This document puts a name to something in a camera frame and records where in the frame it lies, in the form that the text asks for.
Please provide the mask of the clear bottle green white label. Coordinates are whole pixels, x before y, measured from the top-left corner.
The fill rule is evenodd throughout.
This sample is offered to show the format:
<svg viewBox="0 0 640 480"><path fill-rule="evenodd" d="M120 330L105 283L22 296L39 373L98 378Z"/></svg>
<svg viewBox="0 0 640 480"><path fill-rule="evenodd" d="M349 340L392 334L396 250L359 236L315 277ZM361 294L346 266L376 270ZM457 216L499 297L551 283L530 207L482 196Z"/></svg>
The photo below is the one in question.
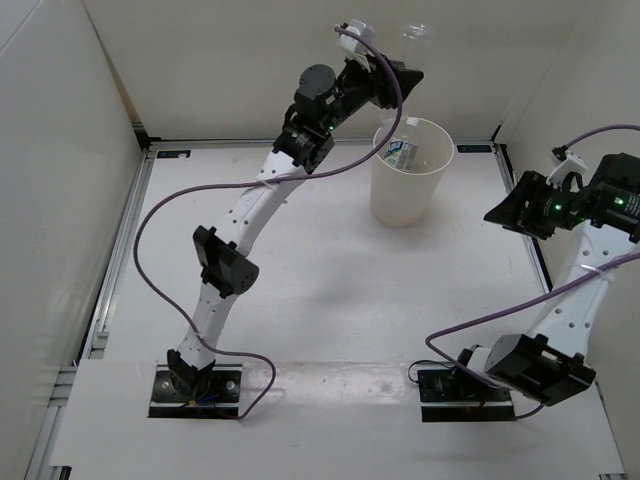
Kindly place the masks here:
<svg viewBox="0 0 640 480"><path fill-rule="evenodd" d="M384 162L401 172L416 173L418 169L419 119L405 117L395 130L383 155Z"/></svg>

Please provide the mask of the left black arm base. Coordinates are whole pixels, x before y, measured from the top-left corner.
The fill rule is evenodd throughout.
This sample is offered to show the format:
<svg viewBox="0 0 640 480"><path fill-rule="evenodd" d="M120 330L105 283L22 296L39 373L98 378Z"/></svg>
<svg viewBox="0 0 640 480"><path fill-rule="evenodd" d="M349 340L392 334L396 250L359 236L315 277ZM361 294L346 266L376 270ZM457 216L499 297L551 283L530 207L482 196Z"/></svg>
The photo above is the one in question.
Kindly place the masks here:
<svg viewBox="0 0 640 480"><path fill-rule="evenodd" d="M177 388L167 366L156 369L148 417L158 419L231 420L239 414L243 367L217 364L194 392Z"/></svg>

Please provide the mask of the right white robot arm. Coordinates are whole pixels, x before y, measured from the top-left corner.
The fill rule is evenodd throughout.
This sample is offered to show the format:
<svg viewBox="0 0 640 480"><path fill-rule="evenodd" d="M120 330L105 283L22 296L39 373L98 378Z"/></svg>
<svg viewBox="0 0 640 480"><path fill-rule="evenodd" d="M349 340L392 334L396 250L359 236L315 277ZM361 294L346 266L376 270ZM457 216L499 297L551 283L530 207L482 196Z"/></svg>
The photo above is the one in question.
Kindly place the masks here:
<svg viewBox="0 0 640 480"><path fill-rule="evenodd" d="M554 289L536 300L543 308L533 325L456 361L449 387L458 398L470 400L485 385L507 387L550 407L593 383L586 361L592 325L614 269L639 257L639 160L608 154L587 184L585 171L567 153L549 175L524 172L486 214L486 221L538 240L569 231L572 243Z"/></svg>

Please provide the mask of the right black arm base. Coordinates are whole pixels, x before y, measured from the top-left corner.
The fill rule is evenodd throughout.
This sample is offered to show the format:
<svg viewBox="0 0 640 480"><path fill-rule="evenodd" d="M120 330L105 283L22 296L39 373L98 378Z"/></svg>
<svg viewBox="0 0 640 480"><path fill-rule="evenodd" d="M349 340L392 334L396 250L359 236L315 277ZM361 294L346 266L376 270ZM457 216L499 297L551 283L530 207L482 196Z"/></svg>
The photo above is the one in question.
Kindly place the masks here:
<svg viewBox="0 0 640 480"><path fill-rule="evenodd" d="M511 393L490 387L457 368L417 371L424 423L507 422L515 420Z"/></svg>

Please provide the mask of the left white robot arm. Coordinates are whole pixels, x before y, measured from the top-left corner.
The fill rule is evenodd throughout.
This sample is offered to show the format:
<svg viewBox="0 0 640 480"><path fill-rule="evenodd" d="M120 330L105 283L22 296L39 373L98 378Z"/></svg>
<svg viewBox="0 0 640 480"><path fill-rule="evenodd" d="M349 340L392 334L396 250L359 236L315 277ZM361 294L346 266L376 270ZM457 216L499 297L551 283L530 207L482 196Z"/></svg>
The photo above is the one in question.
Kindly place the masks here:
<svg viewBox="0 0 640 480"><path fill-rule="evenodd" d="M191 400L204 397L213 383L213 366L224 323L237 298L257 280L259 269L248 255L267 222L287 197L310 176L334 146L333 130L367 103L394 109L421 82L420 70L374 57L367 67L348 60L340 73L327 65L300 76L260 173L257 186L245 190L215 226L198 227L194 246L201 270L193 323L180 345L167 353L174 386Z"/></svg>

